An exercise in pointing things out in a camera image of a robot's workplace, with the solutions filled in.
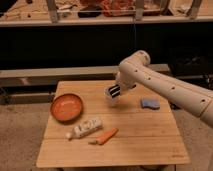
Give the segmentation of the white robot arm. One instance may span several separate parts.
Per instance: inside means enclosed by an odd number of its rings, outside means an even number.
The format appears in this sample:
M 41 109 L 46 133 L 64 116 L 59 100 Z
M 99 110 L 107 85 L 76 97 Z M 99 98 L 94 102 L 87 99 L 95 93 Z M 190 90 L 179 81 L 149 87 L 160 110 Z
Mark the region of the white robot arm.
M 141 84 L 213 128 L 213 91 L 153 71 L 150 62 L 149 54 L 143 50 L 122 60 L 116 76 L 120 92 Z

